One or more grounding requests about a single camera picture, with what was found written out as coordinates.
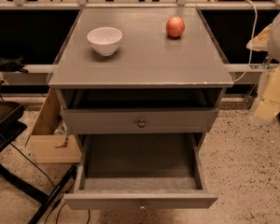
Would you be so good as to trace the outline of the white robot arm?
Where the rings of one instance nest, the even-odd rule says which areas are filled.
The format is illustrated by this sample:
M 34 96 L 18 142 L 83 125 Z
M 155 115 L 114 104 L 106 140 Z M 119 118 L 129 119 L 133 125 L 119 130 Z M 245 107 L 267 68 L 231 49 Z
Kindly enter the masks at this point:
M 246 47 L 253 51 L 267 51 L 273 60 L 279 62 L 260 76 L 258 98 L 252 105 L 251 121 L 263 125 L 280 113 L 280 12 Z

